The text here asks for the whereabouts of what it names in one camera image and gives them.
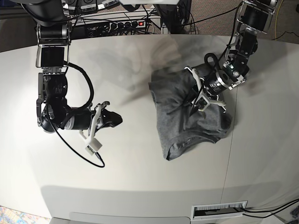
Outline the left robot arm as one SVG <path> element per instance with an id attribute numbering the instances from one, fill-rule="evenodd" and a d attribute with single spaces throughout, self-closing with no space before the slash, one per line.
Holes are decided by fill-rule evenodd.
<path id="1" fill-rule="evenodd" d="M 184 100 L 192 111 L 203 112 L 211 105 L 226 110 L 226 103 L 219 99 L 220 94 L 247 80 L 249 57 L 258 48 L 257 35 L 267 33 L 277 4 L 276 0 L 241 1 L 236 7 L 232 34 L 223 53 L 219 57 L 207 53 L 204 57 L 208 74 L 202 76 L 197 69 L 185 67 L 195 80 Z"/>

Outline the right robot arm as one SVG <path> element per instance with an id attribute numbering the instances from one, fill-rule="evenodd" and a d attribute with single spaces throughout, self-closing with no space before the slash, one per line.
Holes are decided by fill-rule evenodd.
<path id="1" fill-rule="evenodd" d="M 60 0 L 21 0 L 19 4 L 37 22 L 36 67 L 42 69 L 38 74 L 37 124 L 48 133 L 58 129 L 90 131 L 92 125 L 98 131 L 121 124 L 121 115 L 106 109 L 108 101 L 92 106 L 94 88 L 89 76 L 69 61 L 72 24 L 78 17 L 65 15 Z M 87 102 L 79 107 L 67 103 L 69 68 L 83 75 L 90 91 Z"/>

